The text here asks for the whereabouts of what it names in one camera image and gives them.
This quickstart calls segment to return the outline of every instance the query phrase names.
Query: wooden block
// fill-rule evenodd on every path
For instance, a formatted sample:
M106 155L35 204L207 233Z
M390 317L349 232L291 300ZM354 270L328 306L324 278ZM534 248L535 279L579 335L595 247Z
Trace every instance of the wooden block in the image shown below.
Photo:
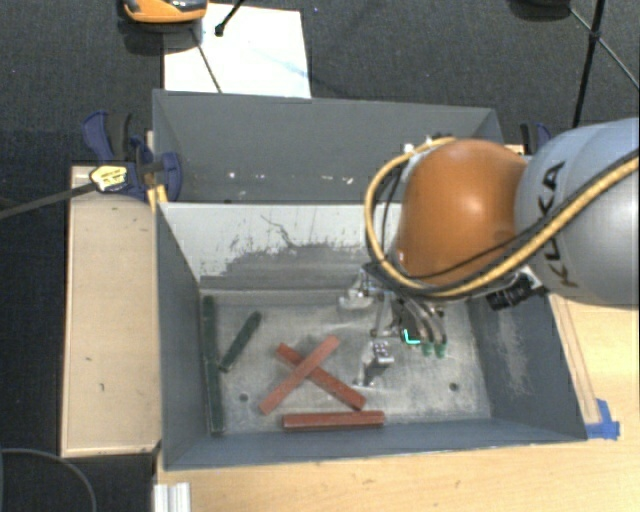
M284 343L280 343L278 350L276 350L276 356L291 368L296 367L304 360L304 357ZM336 379L320 367L309 374L309 380L356 411L361 410L367 401L367 399L356 390L350 388L344 382Z
M280 385L274 389L267 398L259 405L264 414L273 411L286 396L297 388L300 383L309 375L331 352L340 345L340 340L335 336L327 336L309 356L307 356Z
M291 431L381 427L382 425L384 425L383 411L285 414L282 417L283 428Z
M73 167L72 186L90 183L94 168ZM149 453L162 437L154 236L141 201L91 192L69 205L64 457Z

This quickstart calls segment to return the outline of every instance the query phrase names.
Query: green light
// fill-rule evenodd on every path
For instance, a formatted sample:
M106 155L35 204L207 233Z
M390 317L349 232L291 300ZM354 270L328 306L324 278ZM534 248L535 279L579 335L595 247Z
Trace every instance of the green light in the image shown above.
M403 329L402 332L404 333L404 342L407 345L420 345L420 340L410 340L409 339L409 331L407 329Z

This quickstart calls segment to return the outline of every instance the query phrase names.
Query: gray bin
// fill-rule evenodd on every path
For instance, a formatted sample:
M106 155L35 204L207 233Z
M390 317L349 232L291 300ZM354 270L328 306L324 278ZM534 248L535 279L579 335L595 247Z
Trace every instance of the gray bin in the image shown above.
M269 416L257 408L289 372L274 355L280 342L308 354L335 334L341 345L322 367L356 377L376 304L346 311L338 298L367 259L359 203L402 144L436 132L501 140L488 109L154 93L156 151L178 151L186 174L181 202L157 213L166 469L586 439L545 298L499 313L484 300L447 308L442 360L392 342L394 366L359 388L365 410L385 411L380 429L283 432L284 413L348 410L310 382ZM397 216L394 205L390 225ZM221 435L208 427L203 296L213 297L220 353L251 312L263 314L221 375Z

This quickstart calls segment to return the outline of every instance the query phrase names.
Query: white paper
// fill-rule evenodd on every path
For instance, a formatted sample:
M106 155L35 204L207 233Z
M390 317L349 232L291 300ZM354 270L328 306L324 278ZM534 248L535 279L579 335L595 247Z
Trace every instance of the white paper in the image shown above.
M297 11L240 7L216 37L230 5L209 4L202 51L223 93L310 98L302 20ZM199 49L164 57L164 87L217 92Z

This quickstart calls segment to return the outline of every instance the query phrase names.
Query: red wooden stick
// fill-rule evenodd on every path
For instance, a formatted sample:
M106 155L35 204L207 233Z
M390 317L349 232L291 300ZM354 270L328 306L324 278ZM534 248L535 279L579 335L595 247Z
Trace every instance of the red wooden stick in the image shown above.
M264 414L273 411L286 396L297 388L300 383L309 375L322 361L324 361L331 352L340 345L340 340L335 336L327 336L327 338L318 345L311 354L309 354L289 376L284 379L280 385L274 389L267 398L259 405L260 410Z
M282 426L285 430L333 430L381 427L383 424L383 411L285 414L282 417Z
M276 350L276 355L281 361L284 361L292 368L304 360L304 357L284 343L280 343L278 350ZM356 390L350 388L344 382L336 379L320 367L309 374L309 380L356 411L361 410L367 401L367 399Z

